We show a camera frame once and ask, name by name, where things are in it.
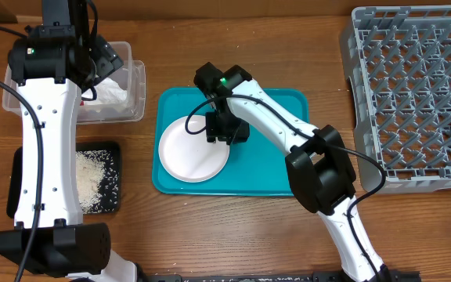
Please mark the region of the large white plate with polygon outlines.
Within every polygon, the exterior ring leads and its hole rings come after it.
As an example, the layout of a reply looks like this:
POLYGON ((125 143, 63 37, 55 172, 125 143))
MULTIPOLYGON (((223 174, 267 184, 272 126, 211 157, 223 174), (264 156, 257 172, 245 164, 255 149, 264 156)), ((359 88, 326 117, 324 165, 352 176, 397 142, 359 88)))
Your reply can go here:
POLYGON ((200 183, 215 177, 229 159, 229 145, 207 141, 206 132, 191 135, 187 117, 173 121, 162 133, 158 156, 166 172, 186 183, 200 183))

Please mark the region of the white napkin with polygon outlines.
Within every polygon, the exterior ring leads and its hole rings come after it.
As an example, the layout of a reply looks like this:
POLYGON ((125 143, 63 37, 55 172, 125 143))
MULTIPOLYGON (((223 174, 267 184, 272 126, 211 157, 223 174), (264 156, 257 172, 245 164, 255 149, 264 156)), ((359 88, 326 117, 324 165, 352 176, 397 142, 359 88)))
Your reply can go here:
POLYGON ((97 98, 94 101, 85 102, 87 107, 92 107, 96 111, 115 110, 123 111, 127 108, 128 92, 119 84, 106 78, 95 86, 97 98))

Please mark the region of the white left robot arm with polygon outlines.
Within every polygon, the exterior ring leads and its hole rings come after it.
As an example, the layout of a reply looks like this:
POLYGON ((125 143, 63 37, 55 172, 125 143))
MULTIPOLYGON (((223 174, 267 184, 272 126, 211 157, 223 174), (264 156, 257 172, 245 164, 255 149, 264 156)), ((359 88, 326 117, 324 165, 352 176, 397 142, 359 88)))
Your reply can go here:
POLYGON ((76 281, 142 281, 139 265, 111 247, 104 223, 83 221, 76 186, 81 96, 122 66, 97 33, 91 1, 45 1, 43 22, 9 51, 20 101, 22 179, 14 227, 0 231, 0 255, 20 272, 76 281))

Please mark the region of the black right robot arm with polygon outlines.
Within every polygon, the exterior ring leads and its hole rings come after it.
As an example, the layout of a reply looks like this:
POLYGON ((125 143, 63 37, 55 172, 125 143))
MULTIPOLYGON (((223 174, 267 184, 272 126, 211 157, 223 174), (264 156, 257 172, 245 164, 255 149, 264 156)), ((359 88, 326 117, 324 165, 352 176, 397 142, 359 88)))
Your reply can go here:
POLYGON ((332 126, 317 128, 273 100, 253 77, 235 65, 221 71, 212 63, 193 79, 212 111, 203 131, 207 141, 244 143, 255 128, 284 155, 291 193, 301 206, 324 222, 341 259, 345 280, 389 281, 391 274, 375 252, 359 217, 356 173, 351 156, 373 166, 365 154, 345 147, 332 126))

